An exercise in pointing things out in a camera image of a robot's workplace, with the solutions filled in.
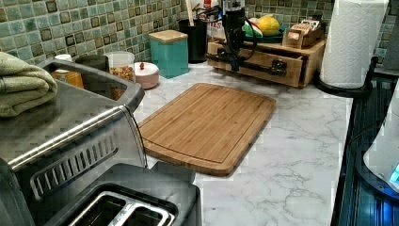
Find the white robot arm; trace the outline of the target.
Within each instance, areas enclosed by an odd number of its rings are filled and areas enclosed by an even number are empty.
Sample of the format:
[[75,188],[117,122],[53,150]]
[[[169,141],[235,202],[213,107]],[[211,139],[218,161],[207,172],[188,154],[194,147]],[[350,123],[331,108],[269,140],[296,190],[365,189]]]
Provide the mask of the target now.
[[389,2],[398,0],[335,0],[321,72],[314,85],[325,93],[363,101],[363,122],[376,131],[368,148],[358,148],[359,174],[386,196],[398,198],[398,27],[382,68],[373,54]]

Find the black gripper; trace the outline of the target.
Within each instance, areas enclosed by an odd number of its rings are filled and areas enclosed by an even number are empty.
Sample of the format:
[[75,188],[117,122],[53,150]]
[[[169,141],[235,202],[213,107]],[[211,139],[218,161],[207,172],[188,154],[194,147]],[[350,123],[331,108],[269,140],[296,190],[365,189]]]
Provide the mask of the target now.
[[224,49],[234,72],[239,71],[240,48],[245,34],[242,26],[245,24],[244,3],[241,0],[222,0],[222,25],[224,27],[226,43]]

